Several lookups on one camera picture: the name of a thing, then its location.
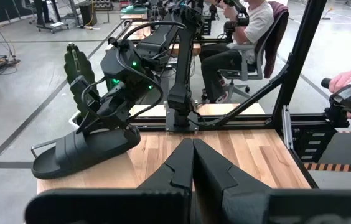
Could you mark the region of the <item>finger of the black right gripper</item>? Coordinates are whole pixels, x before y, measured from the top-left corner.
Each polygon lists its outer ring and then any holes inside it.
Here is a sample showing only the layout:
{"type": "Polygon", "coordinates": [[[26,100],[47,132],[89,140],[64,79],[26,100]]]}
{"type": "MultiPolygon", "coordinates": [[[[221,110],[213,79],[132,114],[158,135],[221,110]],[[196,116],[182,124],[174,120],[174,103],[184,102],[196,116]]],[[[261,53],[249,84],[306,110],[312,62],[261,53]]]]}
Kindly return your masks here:
{"type": "Polygon", "coordinates": [[[139,129],[132,124],[124,124],[119,127],[122,130],[126,138],[136,138],[139,137],[139,129]]]}
{"type": "Polygon", "coordinates": [[[100,128],[101,128],[101,119],[93,115],[87,115],[79,125],[78,129],[75,131],[75,134],[79,134],[79,133],[88,134],[100,128]]]}

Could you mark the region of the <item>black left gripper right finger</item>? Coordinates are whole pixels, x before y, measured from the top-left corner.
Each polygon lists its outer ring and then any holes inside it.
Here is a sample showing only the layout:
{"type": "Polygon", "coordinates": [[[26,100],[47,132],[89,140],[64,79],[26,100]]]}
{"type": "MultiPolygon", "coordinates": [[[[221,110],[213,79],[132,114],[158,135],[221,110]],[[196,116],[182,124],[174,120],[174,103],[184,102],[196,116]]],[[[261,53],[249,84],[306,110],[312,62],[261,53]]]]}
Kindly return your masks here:
{"type": "Polygon", "coordinates": [[[271,189],[201,139],[194,139],[194,185],[209,224],[265,224],[271,189]]]}

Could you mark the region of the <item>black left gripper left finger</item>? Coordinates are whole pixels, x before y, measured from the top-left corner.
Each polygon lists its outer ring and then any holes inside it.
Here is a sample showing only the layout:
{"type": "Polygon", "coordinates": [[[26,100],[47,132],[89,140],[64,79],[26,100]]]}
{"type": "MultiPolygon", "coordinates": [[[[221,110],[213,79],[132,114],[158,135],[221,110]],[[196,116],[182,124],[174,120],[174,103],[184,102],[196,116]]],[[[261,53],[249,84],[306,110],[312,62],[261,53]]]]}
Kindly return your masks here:
{"type": "Polygon", "coordinates": [[[192,190],[193,166],[193,140],[185,138],[157,171],[150,175],[138,188],[192,190]]]}

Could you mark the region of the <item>black slide sandal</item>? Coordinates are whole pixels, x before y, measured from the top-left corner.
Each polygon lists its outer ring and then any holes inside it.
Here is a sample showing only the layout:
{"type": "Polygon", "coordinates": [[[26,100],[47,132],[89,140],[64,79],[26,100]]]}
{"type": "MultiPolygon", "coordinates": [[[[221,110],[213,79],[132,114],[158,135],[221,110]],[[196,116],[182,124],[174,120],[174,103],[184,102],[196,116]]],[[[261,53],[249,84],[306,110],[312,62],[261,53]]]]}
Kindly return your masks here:
{"type": "Polygon", "coordinates": [[[126,138],[120,129],[70,134],[31,147],[31,171],[38,179],[56,179],[80,172],[136,147],[141,135],[126,138]]]}

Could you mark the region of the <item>green cactus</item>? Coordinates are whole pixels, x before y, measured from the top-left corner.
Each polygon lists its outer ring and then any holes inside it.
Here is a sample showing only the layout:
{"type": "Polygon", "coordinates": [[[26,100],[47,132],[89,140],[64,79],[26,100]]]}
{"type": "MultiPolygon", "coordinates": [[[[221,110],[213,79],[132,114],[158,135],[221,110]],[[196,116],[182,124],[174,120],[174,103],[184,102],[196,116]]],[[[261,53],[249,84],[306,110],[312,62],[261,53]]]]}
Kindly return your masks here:
{"type": "Polygon", "coordinates": [[[90,61],[77,45],[70,43],[66,50],[64,69],[67,74],[67,82],[70,85],[70,91],[73,94],[73,100],[77,104],[80,116],[84,118],[88,111],[82,105],[81,94],[89,84],[95,82],[95,74],[90,61]]]}

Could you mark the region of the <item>black bin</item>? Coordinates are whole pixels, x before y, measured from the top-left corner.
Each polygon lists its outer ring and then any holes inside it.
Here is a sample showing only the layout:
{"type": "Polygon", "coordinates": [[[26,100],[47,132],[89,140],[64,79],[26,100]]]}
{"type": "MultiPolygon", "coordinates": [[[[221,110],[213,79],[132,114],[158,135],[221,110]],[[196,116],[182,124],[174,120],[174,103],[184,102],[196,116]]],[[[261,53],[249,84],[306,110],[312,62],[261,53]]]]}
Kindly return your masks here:
{"type": "Polygon", "coordinates": [[[95,3],[91,0],[86,0],[79,4],[79,8],[83,26],[94,26],[97,23],[95,3]]]}

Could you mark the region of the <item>grey rolling cart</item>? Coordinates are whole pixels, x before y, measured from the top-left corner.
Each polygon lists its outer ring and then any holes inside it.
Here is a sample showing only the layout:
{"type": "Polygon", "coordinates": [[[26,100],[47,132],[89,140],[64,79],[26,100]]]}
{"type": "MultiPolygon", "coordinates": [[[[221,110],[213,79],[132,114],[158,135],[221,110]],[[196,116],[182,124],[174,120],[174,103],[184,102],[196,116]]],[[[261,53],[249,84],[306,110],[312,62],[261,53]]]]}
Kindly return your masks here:
{"type": "Polygon", "coordinates": [[[52,34],[62,29],[69,29],[67,23],[62,22],[59,14],[56,0],[33,0],[37,15],[36,28],[40,32],[42,29],[51,31],[52,34]],[[56,21],[53,21],[49,17],[48,3],[52,6],[56,21]]]}

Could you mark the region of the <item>teal round object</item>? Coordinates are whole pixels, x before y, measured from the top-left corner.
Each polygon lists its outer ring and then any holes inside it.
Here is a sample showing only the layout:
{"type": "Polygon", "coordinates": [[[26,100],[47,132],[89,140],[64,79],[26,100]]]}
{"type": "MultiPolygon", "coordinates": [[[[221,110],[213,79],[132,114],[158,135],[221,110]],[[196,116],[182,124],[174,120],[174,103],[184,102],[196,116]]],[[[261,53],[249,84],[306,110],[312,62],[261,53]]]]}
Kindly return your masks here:
{"type": "Polygon", "coordinates": [[[145,14],[147,13],[147,8],[142,6],[127,6],[122,8],[121,13],[123,14],[145,14]]]}

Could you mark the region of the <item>grey office chair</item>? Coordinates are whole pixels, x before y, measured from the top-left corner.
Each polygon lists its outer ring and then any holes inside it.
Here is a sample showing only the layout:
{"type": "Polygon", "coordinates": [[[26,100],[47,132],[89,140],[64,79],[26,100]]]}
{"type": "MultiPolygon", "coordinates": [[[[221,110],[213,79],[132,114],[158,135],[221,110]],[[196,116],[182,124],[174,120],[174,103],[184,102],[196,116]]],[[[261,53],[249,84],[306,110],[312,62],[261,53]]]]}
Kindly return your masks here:
{"type": "Polygon", "coordinates": [[[266,63],[264,48],[266,40],[269,36],[269,30],[262,36],[256,45],[233,45],[232,41],[228,42],[231,49],[239,51],[242,55],[241,70],[219,70],[218,73],[225,79],[229,80],[229,84],[225,85],[223,89],[228,93],[226,101],[230,101],[234,94],[249,97],[250,88],[247,84],[235,85],[235,80],[262,80],[264,79],[264,66],[266,63]]]}

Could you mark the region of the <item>maroon jacket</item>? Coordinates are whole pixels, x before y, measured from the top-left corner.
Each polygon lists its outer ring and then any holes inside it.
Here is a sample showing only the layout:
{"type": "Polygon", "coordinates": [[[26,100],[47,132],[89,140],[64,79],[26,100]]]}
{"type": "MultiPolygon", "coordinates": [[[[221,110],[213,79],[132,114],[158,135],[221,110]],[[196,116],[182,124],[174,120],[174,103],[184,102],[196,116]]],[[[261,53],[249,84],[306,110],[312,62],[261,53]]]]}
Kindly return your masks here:
{"type": "Polygon", "coordinates": [[[273,73],[278,48],[283,39],[289,17],[287,6],[276,1],[269,1],[268,3],[273,9],[274,21],[264,48],[266,63],[263,73],[265,78],[270,78],[273,73]]]}

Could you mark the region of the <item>person's hand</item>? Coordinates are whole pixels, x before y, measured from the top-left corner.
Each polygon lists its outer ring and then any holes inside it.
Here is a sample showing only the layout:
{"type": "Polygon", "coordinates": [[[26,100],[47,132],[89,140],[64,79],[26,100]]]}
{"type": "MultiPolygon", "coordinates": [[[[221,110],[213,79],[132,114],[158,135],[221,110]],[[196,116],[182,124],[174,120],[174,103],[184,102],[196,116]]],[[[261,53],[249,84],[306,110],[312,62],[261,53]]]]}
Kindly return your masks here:
{"type": "Polygon", "coordinates": [[[351,71],[339,73],[329,82],[329,91],[338,92],[341,88],[351,83],[351,71]]]}

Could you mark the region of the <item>seated person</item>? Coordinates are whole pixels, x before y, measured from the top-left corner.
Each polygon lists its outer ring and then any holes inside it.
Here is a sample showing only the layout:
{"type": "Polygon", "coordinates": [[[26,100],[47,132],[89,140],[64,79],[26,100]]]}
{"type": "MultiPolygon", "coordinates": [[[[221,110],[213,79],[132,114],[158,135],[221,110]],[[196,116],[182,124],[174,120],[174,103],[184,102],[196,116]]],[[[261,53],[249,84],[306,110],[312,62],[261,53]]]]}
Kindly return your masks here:
{"type": "MultiPolygon", "coordinates": [[[[274,22],[273,9],[267,0],[244,0],[249,15],[247,26],[235,28],[233,45],[256,45],[274,22]]],[[[219,70],[241,70],[242,55],[230,48],[230,44],[205,44],[199,59],[204,80],[203,94],[210,103],[223,103],[228,93],[223,89],[225,81],[219,70]]]]}

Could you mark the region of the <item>wooden shelf with black frame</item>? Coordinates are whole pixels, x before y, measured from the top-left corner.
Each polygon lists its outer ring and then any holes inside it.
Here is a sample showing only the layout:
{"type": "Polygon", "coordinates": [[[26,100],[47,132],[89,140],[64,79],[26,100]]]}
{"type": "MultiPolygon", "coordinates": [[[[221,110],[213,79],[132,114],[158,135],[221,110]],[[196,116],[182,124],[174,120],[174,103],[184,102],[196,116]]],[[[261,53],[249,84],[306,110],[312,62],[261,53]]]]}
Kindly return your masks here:
{"type": "Polygon", "coordinates": [[[170,156],[181,137],[143,133],[128,152],[67,177],[37,181],[37,193],[59,188],[135,188],[170,156]]]}

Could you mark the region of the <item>silver frame bracket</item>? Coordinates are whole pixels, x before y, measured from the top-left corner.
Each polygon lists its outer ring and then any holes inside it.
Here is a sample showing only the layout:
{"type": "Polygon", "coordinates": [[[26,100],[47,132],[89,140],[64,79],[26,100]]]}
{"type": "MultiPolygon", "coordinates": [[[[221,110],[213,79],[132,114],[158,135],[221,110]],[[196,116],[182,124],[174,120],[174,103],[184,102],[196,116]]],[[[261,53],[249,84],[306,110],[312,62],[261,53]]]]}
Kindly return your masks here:
{"type": "Polygon", "coordinates": [[[283,141],[288,150],[294,149],[293,146],[293,131],[291,126],[291,115],[289,106],[284,105],[282,108],[282,125],[283,125],[283,141]]]}

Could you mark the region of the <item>black metal rig frame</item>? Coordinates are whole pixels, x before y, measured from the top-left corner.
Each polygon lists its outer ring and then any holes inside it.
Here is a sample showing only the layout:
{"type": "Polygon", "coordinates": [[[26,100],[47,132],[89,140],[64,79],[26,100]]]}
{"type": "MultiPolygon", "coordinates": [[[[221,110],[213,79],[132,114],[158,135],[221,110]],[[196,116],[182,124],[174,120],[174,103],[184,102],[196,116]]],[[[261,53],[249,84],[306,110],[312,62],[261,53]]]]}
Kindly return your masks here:
{"type": "MultiPolygon", "coordinates": [[[[274,129],[283,137],[282,108],[284,105],[289,106],[326,2],[327,0],[308,1],[294,47],[280,73],[227,114],[199,118],[196,124],[198,131],[274,129]],[[244,110],[275,88],[279,88],[279,93],[271,114],[243,115],[244,110]]],[[[330,135],[337,128],[349,126],[348,121],[343,126],[332,125],[324,113],[290,115],[294,149],[288,151],[299,164],[318,161],[323,154],[323,147],[330,141],[330,135]]]]}

